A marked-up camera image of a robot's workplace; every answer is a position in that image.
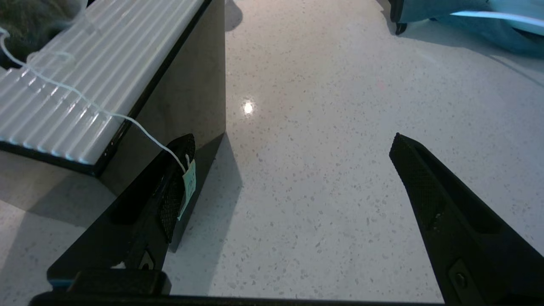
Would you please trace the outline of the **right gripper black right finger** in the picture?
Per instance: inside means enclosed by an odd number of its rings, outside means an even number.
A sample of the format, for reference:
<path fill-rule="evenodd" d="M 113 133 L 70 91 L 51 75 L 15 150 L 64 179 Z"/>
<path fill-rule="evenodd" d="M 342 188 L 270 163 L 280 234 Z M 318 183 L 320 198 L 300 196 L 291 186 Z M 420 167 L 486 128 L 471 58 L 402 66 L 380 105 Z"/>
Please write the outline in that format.
<path fill-rule="evenodd" d="M 447 305 L 542 306 L 544 258 L 420 142 L 389 151 Z"/>

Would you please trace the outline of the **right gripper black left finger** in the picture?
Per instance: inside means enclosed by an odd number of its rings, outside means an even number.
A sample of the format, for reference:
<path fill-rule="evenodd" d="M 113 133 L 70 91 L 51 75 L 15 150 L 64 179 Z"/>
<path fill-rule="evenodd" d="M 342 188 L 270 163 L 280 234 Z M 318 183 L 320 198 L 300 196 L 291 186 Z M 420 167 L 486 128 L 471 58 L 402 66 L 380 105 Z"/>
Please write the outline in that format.
<path fill-rule="evenodd" d="M 196 191 L 196 142 L 176 138 L 47 270 L 73 282 L 92 269 L 161 269 L 178 221 Z"/>

